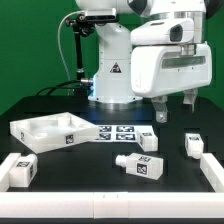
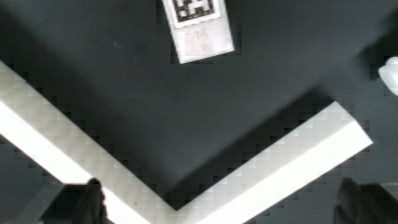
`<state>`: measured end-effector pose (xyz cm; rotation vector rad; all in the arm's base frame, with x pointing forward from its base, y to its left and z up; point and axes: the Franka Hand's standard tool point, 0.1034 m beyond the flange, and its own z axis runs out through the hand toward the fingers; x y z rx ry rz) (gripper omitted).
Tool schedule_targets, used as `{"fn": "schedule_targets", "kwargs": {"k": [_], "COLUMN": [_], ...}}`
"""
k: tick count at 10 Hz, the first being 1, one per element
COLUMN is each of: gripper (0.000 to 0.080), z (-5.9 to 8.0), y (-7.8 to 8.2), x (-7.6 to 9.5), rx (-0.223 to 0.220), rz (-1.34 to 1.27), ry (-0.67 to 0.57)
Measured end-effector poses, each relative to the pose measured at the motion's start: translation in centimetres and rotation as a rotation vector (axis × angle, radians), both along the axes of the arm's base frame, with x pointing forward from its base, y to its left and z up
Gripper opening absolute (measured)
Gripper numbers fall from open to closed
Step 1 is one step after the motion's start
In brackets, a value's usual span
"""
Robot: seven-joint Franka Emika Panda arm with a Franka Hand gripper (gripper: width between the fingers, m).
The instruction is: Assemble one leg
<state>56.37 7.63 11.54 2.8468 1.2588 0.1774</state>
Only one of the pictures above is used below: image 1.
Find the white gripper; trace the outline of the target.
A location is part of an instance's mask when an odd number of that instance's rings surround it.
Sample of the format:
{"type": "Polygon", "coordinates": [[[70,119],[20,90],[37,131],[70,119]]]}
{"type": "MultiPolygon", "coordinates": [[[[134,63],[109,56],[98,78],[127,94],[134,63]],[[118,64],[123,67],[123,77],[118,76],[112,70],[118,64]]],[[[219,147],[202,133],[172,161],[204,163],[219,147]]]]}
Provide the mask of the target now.
{"type": "Polygon", "coordinates": [[[206,43],[194,38],[191,18],[154,20],[131,32],[131,87],[137,96],[152,98],[156,121],[167,122],[167,97],[184,91],[183,104],[194,111],[198,87],[212,79],[212,57],[206,43]]]}

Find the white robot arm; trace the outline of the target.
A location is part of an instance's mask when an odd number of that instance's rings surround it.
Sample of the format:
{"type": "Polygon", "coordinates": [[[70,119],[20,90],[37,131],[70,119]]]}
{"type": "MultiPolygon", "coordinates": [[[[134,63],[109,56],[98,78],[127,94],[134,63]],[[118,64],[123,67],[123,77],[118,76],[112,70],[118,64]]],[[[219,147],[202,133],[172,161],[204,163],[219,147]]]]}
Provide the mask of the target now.
{"type": "Polygon", "coordinates": [[[99,69],[89,99],[109,108],[149,98],[167,121],[167,96],[193,106],[212,79],[205,20],[224,0],[75,0],[99,37],[99,69]]]}

